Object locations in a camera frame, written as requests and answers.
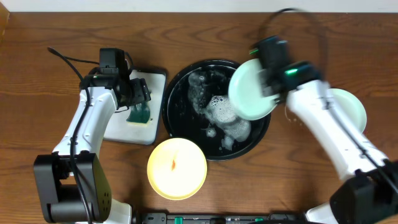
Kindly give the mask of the green yellow sponge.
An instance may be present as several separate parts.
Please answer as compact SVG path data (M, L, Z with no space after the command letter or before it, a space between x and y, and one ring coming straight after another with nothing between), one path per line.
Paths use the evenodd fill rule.
M150 120L150 108L147 102L130 107L127 122L146 124Z

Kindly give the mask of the mint plate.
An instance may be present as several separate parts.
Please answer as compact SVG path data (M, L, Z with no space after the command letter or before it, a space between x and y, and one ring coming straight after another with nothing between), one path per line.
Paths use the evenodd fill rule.
M261 119L276 107L278 95L262 94L259 75L263 70L259 59L251 59L241 64L230 79L229 102L235 114L242 119Z
M363 133L366 128L368 118L362 102L346 90L332 88L331 91L343 111L348 115L350 120L352 120L358 130Z

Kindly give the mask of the yellow plate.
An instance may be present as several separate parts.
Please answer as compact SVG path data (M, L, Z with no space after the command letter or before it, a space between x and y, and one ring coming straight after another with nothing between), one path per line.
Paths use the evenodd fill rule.
M207 175L207 161L192 141L172 138L152 151L147 163L151 187L163 198L184 200L195 195Z

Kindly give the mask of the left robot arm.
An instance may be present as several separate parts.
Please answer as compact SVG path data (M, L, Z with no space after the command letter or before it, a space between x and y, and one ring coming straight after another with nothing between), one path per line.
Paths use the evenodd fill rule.
M132 207L113 198L98 154L110 118L123 105L150 100L143 78L88 75L63 139L50 154L36 157L34 177L48 223L132 223Z

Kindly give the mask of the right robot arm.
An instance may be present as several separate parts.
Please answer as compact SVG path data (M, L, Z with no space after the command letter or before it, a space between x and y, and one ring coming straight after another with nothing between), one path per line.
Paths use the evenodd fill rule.
M261 62L264 94L279 95L316 137L343 185L309 209L312 223L377 223L397 214L397 163L355 128L309 62Z

